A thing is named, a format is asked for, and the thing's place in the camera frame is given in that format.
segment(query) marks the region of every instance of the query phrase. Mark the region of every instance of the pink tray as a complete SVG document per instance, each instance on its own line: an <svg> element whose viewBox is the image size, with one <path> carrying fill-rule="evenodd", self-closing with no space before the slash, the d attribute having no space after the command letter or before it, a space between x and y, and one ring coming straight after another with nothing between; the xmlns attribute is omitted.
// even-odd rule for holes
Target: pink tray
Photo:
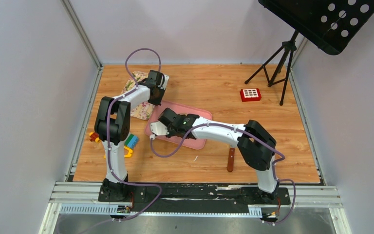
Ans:
<svg viewBox="0 0 374 234"><path fill-rule="evenodd" d="M204 118L210 119L210 120L213 118L213 115L210 112L205 111L205 110L200 110L200 109L197 109L197 108L194 108L194 107L189 107L189 106L185 106L185 105L182 105L182 104L177 104L177 103L173 103L173 102L169 102L169 101L161 101L161 106L156 106L154 108L154 111L152 112L152 114L149 118L149 121L146 125L146 128L144 130L144 132L148 136L152 134L151 129L150 129L150 123L157 122L158 121L158 116L167 107L172 109L175 113L178 113L178 114L181 114L181 113L183 113L183 114L184 113L196 114L196 115L199 115L201 117L204 117ZM175 144L180 144L180 142L181 142L181 137L178 137L178 136L176 136L176 137L173 136L173 137L170 137L170 138L167 138L166 136L157 136L157 139L169 141L169 142L172 142L172 143L175 143ZM189 147L189 148L195 149L195 150L200 150L204 147L205 143L206 143L206 140L186 139L183 142L183 146L186 146L186 147Z"/></svg>

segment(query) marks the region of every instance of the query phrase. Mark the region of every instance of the tripod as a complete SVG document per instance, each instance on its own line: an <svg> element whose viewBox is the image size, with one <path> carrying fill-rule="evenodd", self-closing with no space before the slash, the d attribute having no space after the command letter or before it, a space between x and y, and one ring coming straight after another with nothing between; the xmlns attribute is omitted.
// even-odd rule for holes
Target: tripod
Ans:
<svg viewBox="0 0 374 234"><path fill-rule="evenodd" d="M273 85L275 84L278 84L280 82L283 82L284 81L284 85L283 85L283 92L281 94L281 100L280 100L280 103L279 105L282 106L283 105L283 99L284 99L284 94L286 93L286 86L287 86L287 80L289 79L289 73L290 73L290 65L292 65L292 58L293 58L293 52L296 51L297 47L296 47L296 37L298 36L299 32L298 31L295 31L293 33L293 36L292 38L290 39L290 41L285 41L285 42L282 42L281 44L281 47L279 50L277 50L273 55L272 57L270 57L249 79L247 79L244 83L245 84L248 84L251 79L257 75L257 73L259 73L262 69L264 70L264 73L266 74L266 79L267 79L267 86L268 87L272 87ZM267 71L266 71L266 65L274 58L276 57L276 55L278 53L280 53L280 51L282 51L284 49L284 54L283 56L281 57L280 59L280 62L278 64L278 66L276 67L276 70L275 72L273 73L273 76L271 79L269 79L269 75L267 74ZM276 76L277 74L281 71L281 68L283 67L284 65L284 62L286 61L286 58L287 56L289 55L290 53L290 58L289 58L289 62L287 64L287 71L286 71L286 77L284 79L281 79L279 81L276 81L275 82L275 79L276 79Z"/></svg>

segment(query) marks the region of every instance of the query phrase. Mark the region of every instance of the wooden table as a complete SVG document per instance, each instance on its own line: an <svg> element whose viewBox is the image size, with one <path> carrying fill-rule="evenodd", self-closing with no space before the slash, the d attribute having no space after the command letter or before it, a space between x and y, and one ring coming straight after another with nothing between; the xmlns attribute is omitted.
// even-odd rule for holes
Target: wooden table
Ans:
<svg viewBox="0 0 374 234"><path fill-rule="evenodd" d="M276 166L278 178L291 178L297 183L319 183L316 166L300 119L291 85L287 86L284 105L279 106L282 84L267 87L263 73L245 85L258 65L163 65L161 71L169 75L163 100L210 111L213 120L226 123L258 121L277 141L277 149L286 160ZM268 66L269 74L276 66ZM148 72L157 66L130 66L130 71ZM283 78L285 72L277 77ZM102 181L106 175L106 162L102 144L89 141L94 131L99 101L103 96L120 94L129 75L123 65L106 66L95 98L93 110L79 156L74 181ZM242 102L240 90L259 88L259 102ZM201 150L186 147L169 158L159 158L150 150L149 137L144 134L146 120L131 118L130 132L140 138L133 156L125 159L129 181L133 182L257 182L254 169L235 152L234 171L228 172L229 145L208 140ZM172 152L176 145L162 140L154 141L161 154Z"/></svg>

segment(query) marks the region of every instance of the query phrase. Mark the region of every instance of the music stand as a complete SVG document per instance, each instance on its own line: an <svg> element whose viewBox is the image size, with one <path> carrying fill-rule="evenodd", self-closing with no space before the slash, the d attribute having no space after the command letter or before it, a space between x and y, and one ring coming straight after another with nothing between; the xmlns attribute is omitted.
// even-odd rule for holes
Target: music stand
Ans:
<svg viewBox="0 0 374 234"><path fill-rule="evenodd" d="M244 82L248 84L262 69L266 74L268 87L284 81L280 106L283 105L293 52L297 49L295 40L299 32L323 52L338 55L374 13L374 0L259 0L259 3L296 30L292 38L283 42L280 49ZM284 54L269 79L265 66L283 49ZM286 77L275 82L289 54Z"/></svg>

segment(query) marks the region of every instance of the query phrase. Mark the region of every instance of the brown handle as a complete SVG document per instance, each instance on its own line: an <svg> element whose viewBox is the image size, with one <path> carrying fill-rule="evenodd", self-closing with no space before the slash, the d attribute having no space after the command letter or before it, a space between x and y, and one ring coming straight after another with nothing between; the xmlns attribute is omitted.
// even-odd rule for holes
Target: brown handle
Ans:
<svg viewBox="0 0 374 234"><path fill-rule="evenodd" d="M228 150L227 171L232 172L234 167L234 148Z"/></svg>

